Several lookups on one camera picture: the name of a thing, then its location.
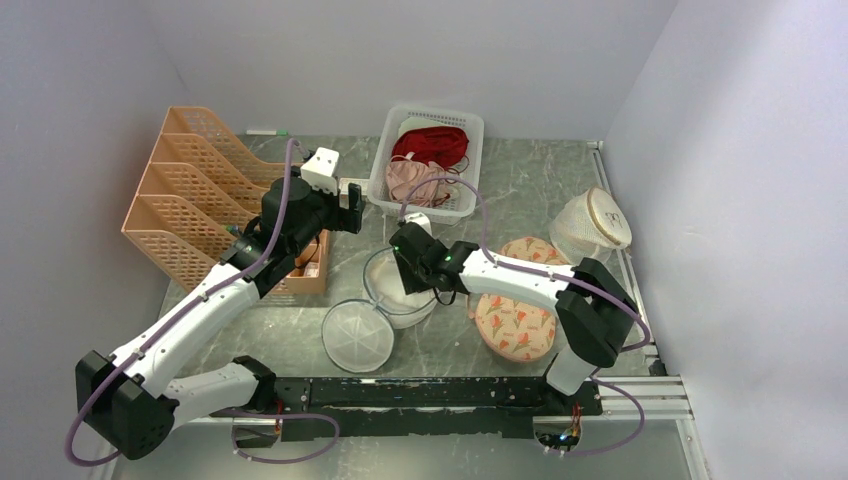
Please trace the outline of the white bra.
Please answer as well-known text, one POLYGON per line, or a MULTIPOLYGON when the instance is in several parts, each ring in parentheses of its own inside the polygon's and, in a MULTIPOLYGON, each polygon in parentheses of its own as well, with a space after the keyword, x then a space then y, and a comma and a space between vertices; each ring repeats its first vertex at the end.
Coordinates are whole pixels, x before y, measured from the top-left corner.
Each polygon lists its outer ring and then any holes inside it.
POLYGON ((407 294, 398 265, 390 253, 374 257, 365 268, 366 290, 373 300, 391 313, 408 313, 430 302, 426 292, 407 294))

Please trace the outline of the white mesh laundry bag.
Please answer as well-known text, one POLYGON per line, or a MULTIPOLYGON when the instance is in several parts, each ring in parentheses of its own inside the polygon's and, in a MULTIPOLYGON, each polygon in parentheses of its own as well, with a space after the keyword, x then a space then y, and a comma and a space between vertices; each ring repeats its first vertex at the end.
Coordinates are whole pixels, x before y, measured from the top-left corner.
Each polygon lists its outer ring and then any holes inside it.
POLYGON ((321 339, 327 356, 349 373, 380 369, 392 356, 398 332, 421 323, 435 309, 435 296, 430 291, 426 291, 430 302, 408 313, 391 313, 372 299, 366 290, 365 268, 381 253, 393 255, 393 249, 378 250, 366 260, 361 273, 363 296, 334 305, 322 322, 321 339))

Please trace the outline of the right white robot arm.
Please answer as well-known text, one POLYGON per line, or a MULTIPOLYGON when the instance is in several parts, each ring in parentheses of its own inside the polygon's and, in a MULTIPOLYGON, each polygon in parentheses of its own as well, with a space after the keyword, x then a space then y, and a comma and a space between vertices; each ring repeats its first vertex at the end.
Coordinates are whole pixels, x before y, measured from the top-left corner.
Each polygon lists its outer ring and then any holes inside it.
POLYGON ((567 340, 539 389, 542 406, 553 414, 576 403, 578 390, 593 373, 615 364, 641 321, 635 302, 591 258, 576 266, 543 265, 496 255, 473 242, 447 247, 411 221, 389 244, 407 293, 501 295, 553 314, 567 340))

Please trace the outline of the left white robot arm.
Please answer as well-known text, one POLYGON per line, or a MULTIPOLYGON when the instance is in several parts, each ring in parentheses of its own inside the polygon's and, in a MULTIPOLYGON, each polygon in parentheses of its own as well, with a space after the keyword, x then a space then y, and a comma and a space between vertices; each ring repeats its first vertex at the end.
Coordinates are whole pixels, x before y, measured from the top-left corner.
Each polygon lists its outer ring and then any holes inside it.
POLYGON ((65 437, 65 455, 87 424, 130 460, 156 449, 169 433, 196 418, 226 409, 254 416, 277 404, 276 375, 243 355, 207 374, 178 372, 224 326, 264 298, 292 273, 303 251, 324 231, 356 234, 365 202, 361 189, 323 192, 295 176, 276 180, 260 215, 221 256, 201 283, 144 333, 104 356, 90 351, 75 367, 78 413, 65 437))

